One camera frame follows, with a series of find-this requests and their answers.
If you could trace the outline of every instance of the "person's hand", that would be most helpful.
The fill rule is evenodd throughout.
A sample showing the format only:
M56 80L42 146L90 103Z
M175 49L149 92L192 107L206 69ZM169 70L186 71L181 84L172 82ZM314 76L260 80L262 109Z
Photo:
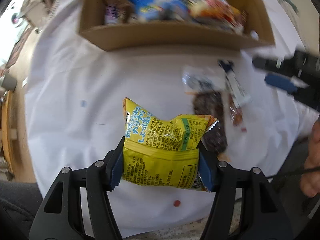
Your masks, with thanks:
M312 127L309 139L309 155L304 163L305 169L320 166L320 122L316 121ZM308 197L314 197L320 192L320 171L306 173L301 176L300 188Z

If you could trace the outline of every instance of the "plastic wrapper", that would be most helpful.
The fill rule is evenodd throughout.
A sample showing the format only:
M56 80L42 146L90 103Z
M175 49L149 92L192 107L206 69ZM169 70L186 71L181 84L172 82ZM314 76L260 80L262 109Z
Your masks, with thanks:
M241 107L247 104L251 97L240 85L236 79L235 73L233 72L233 62L219 60L219 65L223 68L226 73L227 87L230 92L229 95L229 106L230 106L230 117L234 126L242 124L242 110Z
M222 91L226 89L225 72L218 68L183 68L182 82L187 94L198 94L208 91Z
M190 16L199 23L222 30L244 31L246 12L229 5L226 0L187 0Z
M224 111L221 99L221 93L216 91L199 93L193 99L193 108L195 114L213 115L219 122L215 129L207 131L203 135L203 142L207 150L216 155L222 154L228 144L224 125Z
M119 7L117 3L110 3L107 6L105 22L106 24L118 24L120 22Z
M129 0L135 6L139 22L188 19L188 7L182 0Z
M238 126L242 123L242 110L241 108L236 108L232 95L229 94L229 107L230 107L230 117L234 126Z
M179 115L170 121L155 117L124 99L123 179L138 185L200 187L198 172L202 135L218 123L211 115Z

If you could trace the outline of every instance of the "snack bar wrapper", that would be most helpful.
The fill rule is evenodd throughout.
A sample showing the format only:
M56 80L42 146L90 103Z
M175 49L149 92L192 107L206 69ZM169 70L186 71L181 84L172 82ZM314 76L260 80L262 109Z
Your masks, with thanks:
M164 121L128 98L123 107L123 179L143 186L192 188L198 172L197 145L218 119L211 115L178 115Z
M117 3L111 3L107 6L105 23L110 25L119 23L119 7Z
M233 62L226 60L219 60L219 65L226 72L227 87L230 91L229 95L229 106L230 106L230 117L234 126L238 126L242 123L242 110L241 107L251 101L251 96L245 92L236 79L235 73L233 72Z

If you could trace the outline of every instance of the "white tablecloth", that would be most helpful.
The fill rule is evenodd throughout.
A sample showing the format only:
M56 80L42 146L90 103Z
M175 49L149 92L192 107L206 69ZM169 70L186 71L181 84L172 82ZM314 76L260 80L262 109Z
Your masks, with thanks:
M105 52L77 34L82 0L59 0L36 46L25 96L28 143L42 195L64 166L88 167L116 147L124 135L124 97L160 119L191 114L192 97L184 93L182 68L217 67L221 58L235 62L236 76L252 96L243 107L247 133L234 129L226 113L226 154L235 168L259 166L266 175L276 173L295 139L311 130L317 113L266 86L265 73L252 66L252 54L283 57L302 45L279 3L264 1L276 47L235 52L154 46ZM214 199L214 193L123 180L108 196L123 237L200 219ZM175 200L181 201L179 207L173 206ZM83 214L92 235L85 204Z

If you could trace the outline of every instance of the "blue snack bag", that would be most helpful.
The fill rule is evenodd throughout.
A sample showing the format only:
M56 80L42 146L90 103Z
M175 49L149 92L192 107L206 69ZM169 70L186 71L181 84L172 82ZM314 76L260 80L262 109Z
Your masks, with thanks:
M185 20L188 7L182 0L129 0L135 6L138 21Z

